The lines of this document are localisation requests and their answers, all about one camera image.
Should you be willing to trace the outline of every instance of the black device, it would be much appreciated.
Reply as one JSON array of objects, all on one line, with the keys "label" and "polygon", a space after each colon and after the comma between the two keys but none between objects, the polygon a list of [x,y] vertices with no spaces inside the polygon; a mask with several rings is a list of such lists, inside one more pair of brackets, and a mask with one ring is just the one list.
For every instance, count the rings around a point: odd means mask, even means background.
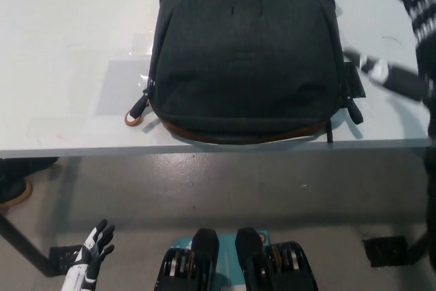
[{"label": "black device", "polygon": [[217,267],[217,233],[200,228],[191,249],[170,248],[163,257],[155,291],[210,291]]},{"label": "black device", "polygon": [[247,291],[318,291],[309,261],[297,242],[263,247],[254,228],[241,228],[235,246]]}]

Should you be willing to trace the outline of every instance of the table leg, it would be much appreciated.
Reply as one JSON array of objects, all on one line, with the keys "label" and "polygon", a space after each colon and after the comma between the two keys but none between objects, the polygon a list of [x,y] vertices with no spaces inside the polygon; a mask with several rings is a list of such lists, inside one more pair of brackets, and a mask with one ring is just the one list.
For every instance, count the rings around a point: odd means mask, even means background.
[{"label": "table leg", "polygon": [[57,268],[5,216],[0,214],[0,235],[46,277],[58,275]]},{"label": "table leg", "polygon": [[0,235],[46,277],[65,275],[82,247],[52,247],[47,258],[1,213]]}]

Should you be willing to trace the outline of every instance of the backpack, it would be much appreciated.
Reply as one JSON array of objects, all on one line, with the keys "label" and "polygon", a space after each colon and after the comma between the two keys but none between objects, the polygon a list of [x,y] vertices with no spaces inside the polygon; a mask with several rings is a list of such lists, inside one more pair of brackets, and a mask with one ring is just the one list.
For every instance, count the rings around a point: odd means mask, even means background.
[{"label": "backpack", "polygon": [[139,124],[151,105],[192,140],[251,144],[326,128],[332,142],[340,108],[363,121],[356,76],[334,0],[160,0],[148,86],[125,122]]}]

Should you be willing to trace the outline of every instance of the zipper pull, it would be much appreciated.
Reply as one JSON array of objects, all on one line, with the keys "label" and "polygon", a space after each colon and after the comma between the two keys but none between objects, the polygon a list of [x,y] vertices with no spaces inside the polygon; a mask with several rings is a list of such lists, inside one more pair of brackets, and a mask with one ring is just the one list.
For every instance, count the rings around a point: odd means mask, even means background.
[{"label": "zipper pull", "polygon": [[137,126],[140,124],[142,113],[144,112],[145,108],[150,106],[149,101],[149,87],[147,87],[143,91],[142,97],[134,104],[134,106],[127,112],[127,114],[124,117],[124,123],[128,126]]},{"label": "zipper pull", "polygon": [[348,95],[345,96],[345,106],[347,107],[348,114],[351,117],[354,124],[359,125],[363,123],[363,116],[359,107],[357,107],[353,98],[351,98]]}]

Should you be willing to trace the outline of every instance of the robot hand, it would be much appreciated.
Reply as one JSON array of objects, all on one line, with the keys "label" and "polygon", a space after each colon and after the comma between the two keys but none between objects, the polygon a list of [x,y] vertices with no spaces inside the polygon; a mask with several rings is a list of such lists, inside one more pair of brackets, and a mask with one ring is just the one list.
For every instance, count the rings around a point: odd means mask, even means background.
[{"label": "robot hand", "polygon": [[401,0],[412,21],[419,76],[436,78],[436,0]]},{"label": "robot hand", "polygon": [[90,233],[68,270],[61,291],[94,291],[104,258],[114,251],[107,245],[114,237],[115,227],[103,219]]}]

